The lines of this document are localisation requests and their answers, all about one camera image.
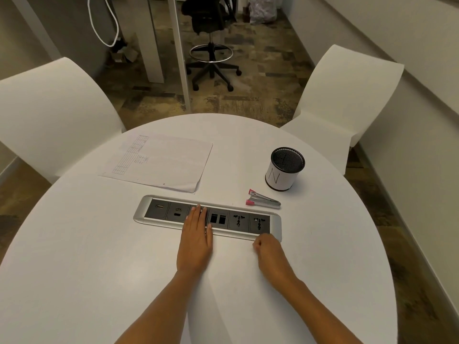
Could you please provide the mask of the cardboard box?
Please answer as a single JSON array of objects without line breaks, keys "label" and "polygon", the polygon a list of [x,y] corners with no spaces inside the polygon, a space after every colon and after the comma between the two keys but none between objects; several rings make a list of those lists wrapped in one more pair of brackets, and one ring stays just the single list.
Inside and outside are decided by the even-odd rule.
[{"label": "cardboard box", "polygon": [[140,56],[135,35],[129,41],[118,36],[115,44],[110,47],[110,55],[115,63],[135,63]]}]

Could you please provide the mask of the clear plastic bag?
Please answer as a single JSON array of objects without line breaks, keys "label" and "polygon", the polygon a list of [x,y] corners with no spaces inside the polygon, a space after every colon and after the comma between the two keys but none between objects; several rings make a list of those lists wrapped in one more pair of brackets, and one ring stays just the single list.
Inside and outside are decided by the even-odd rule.
[{"label": "clear plastic bag", "polygon": [[250,24],[272,23],[277,19],[277,0],[248,0]]}]

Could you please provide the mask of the person's right hand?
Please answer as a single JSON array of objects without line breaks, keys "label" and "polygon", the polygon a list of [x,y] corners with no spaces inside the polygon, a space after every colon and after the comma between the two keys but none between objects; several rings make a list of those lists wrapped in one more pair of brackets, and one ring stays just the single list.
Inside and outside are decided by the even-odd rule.
[{"label": "person's right hand", "polygon": [[278,292],[289,289],[297,277],[284,254],[280,242],[276,239],[276,249],[273,252],[256,253],[258,266],[270,285]]}]

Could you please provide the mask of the pink and silver stapler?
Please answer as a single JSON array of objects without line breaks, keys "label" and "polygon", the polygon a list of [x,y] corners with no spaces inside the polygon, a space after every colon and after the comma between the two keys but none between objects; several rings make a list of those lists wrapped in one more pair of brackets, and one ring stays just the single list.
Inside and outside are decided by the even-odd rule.
[{"label": "pink and silver stapler", "polygon": [[249,190],[249,196],[249,199],[246,200],[246,205],[248,206],[263,206],[273,209],[279,209],[281,207],[281,203],[279,201],[261,195],[252,189]]}]

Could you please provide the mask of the white printed paper sheets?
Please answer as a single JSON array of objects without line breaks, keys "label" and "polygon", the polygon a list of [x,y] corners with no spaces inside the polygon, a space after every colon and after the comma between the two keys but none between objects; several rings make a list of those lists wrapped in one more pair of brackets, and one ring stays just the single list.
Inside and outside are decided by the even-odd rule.
[{"label": "white printed paper sheets", "polygon": [[99,175],[195,193],[213,144],[158,133],[134,134],[110,154]]}]

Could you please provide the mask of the person's left forearm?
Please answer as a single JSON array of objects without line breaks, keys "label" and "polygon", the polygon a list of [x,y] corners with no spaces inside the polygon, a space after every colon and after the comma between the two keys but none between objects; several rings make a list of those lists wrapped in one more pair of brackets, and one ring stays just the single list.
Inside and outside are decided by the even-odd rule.
[{"label": "person's left forearm", "polygon": [[188,304],[203,269],[178,270],[115,344],[180,344]]}]

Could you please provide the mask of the black mesh pen holder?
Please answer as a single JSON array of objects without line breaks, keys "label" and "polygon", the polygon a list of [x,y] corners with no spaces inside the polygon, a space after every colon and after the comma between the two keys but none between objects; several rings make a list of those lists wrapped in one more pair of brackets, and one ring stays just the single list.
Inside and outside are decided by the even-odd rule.
[{"label": "black mesh pen holder", "polygon": [[272,151],[265,182],[279,192],[289,190],[305,167],[305,158],[297,150],[280,147]]}]

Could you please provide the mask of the white desk leg panel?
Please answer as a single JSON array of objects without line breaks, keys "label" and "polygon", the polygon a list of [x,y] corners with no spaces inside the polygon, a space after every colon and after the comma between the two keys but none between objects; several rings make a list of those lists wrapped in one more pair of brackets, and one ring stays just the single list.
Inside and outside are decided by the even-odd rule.
[{"label": "white desk leg panel", "polygon": [[148,81],[164,83],[150,0],[113,0],[121,30],[136,39]]}]

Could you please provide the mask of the person's left hand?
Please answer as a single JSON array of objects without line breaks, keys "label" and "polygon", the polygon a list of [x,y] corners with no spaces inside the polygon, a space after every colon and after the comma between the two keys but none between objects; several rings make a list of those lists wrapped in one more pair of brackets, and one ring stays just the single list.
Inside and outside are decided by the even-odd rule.
[{"label": "person's left hand", "polygon": [[210,262],[212,252],[208,253],[205,231],[212,225],[207,223],[207,213],[207,207],[198,204],[184,222],[176,262],[179,274],[201,275]]}]

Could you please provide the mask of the person's right forearm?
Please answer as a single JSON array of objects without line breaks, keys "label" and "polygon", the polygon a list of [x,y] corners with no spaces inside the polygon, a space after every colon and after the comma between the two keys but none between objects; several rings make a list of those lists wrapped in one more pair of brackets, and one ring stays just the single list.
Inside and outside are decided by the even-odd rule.
[{"label": "person's right forearm", "polygon": [[363,344],[297,277],[272,284],[301,317],[317,344]]}]

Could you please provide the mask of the black office chair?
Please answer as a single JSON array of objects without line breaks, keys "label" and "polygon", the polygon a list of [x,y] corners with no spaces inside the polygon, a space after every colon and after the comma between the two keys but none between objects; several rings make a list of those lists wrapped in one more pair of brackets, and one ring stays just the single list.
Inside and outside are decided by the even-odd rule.
[{"label": "black office chair", "polygon": [[223,31],[237,22],[238,0],[186,0],[181,7],[184,16],[191,17],[192,28],[196,34],[209,34],[207,44],[197,45],[190,49],[192,62],[186,63],[186,73],[199,68],[200,71],[192,78],[192,88],[199,90],[198,81],[209,74],[211,79],[218,75],[226,84],[227,90],[233,92],[234,87],[222,69],[235,70],[237,76],[242,75],[238,65],[228,64],[227,60],[233,57],[233,49],[217,44],[213,41],[213,34]]}]

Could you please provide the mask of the white curved chair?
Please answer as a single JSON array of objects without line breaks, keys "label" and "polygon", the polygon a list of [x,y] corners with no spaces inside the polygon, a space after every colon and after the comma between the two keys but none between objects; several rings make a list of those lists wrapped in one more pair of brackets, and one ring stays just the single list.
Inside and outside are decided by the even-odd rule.
[{"label": "white curved chair", "polygon": [[282,130],[307,143],[342,175],[348,153],[387,105],[404,65],[336,44],[313,70]]},{"label": "white curved chair", "polygon": [[123,132],[109,98],[69,58],[0,80],[0,142],[51,184]]}]

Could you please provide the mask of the white slim post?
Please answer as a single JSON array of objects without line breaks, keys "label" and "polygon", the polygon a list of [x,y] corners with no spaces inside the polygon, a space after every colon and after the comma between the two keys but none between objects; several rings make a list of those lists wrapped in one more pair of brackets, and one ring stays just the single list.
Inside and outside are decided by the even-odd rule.
[{"label": "white slim post", "polygon": [[191,108],[191,99],[189,96],[188,80],[186,73],[186,61],[182,46],[181,33],[180,33],[180,20],[177,11],[177,0],[168,0],[169,5],[169,14],[171,19],[171,25],[173,29],[175,50],[178,60],[179,72],[180,72],[180,81],[183,91],[184,102],[186,106],[186,112],[188,114],[192,113]]}]

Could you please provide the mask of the silver table power socket panel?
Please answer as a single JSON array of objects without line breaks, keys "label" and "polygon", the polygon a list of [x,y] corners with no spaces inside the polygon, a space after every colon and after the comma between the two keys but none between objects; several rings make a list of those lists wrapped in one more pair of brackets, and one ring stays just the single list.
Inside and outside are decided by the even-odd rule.
[{"label": "silver table power socket panel", "polygon": [[[181,230],[196,205],[188,200],[146,195],[133,218],[137,223]],[[282,220],[277,213],[209,203],[201,207],[207,208],[205,224],[211,224],[217,236],[255,241],[260,234],[270,233],[282,241]]]}]

